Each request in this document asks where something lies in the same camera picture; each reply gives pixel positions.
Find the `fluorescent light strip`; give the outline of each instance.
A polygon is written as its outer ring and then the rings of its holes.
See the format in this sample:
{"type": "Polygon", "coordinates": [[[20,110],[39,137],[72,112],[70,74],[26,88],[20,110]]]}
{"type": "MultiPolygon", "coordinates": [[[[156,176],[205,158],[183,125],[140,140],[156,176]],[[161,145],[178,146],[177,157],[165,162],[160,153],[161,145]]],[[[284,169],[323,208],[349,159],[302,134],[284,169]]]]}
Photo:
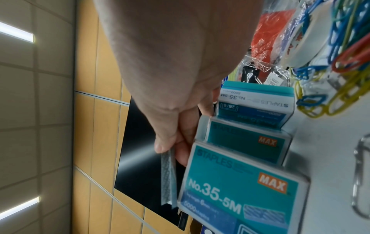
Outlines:
{"type": "Polygon", "coordinates": [[[10,216],[12,214],[17,213],[18,211],[21,211],[23,209],[26,209],[27,207],[30,207],[30,206],[38,203],[39,201],[40,201],[40,197],[36,197],[36,198],[34,198],[34,199],[32,199],[32,200],[30,200],[28,202],[25,202],[23,204],[20,204],[20,205],[14,207],[14,208],[11,208],[9,210],[6,210],[6,211],[0,213],[0,220],[4,219],[4,218],[6,218],[6,217],[8,217],[8,216],[10,216]]]}
{"type": "Polygon", "coordinates": [[[34,35],[32,33],[17,29],[2,22],[0,22],[0,32],[32,43],[34,42],[34,35]]]}

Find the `max staples box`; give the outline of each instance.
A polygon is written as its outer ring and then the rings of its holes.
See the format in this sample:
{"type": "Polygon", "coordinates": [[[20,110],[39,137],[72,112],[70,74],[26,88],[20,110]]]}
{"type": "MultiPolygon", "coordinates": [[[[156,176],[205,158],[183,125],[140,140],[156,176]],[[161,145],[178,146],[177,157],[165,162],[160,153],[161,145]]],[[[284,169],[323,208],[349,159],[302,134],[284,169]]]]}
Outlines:
{"type": "Polygon", "coordinates": [[[217,234],[297,234],[308,180],[196,141],[178,207],[217,234]]]}
{"type": "Polygon", "coordinates": [[[292,137],[282,130],[211,117],[205,140],[217,146],[282,165],[292,137]]]}
{"type": "Polygon", "coordinates": [[[294,89],[225,81],[217,116],[242,123],[281,128],[294,112],[294,89]]]}

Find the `tile wall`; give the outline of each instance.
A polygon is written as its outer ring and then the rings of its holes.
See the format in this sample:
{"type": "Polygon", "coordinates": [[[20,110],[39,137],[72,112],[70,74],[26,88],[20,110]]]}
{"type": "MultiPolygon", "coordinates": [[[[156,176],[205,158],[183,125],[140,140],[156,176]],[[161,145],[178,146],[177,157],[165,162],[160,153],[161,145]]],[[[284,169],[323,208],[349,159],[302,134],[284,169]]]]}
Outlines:
{"type": "Polygon", "coordinates": [[[69,233],[75,0],[1,0],[0,22],[34,34],[0,33],[1,234],[69,233]]]}
{"type": "Polygon", "coordinates": [[[93,0],[77,6],[74,234],[188,234],[114,189],[131,95],[93,0]]]}

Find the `tape roll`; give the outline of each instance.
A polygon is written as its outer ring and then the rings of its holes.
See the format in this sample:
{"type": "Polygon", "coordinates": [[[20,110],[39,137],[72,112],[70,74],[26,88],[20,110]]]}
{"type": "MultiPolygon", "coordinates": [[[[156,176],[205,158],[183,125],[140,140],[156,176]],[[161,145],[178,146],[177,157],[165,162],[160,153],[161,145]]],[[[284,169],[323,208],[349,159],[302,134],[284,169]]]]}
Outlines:
{"type": "Polygon", "coordinates": [[[317,6],[310,15],[310,24],[303,35],[302,25],[295,28],[281,58],[283,67],[303,67],[327,43],[331,29],[331,5],[333,0],[317,6]]]}

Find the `max logo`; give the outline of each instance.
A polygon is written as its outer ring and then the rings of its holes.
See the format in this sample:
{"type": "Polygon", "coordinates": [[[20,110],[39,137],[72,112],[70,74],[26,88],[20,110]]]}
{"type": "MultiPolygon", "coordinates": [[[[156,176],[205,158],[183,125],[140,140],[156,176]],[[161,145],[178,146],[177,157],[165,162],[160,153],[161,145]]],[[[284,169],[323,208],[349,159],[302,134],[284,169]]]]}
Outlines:
{"type": "Polygon", "coordinates": [[[286,194],[286,189],[288,187],[288,183],[286,181],[262,172],[259,173],[258,183],[283,194],[286,194]]]}
{"type": "Polygon", "coordinates": [[[258,143],[273,146],[273,147],[276,147],[277,141],[278,140],[274,140],[272,138],[268,138],[265,136],[259,136],[259,139],[258,139],[258,143]]]}

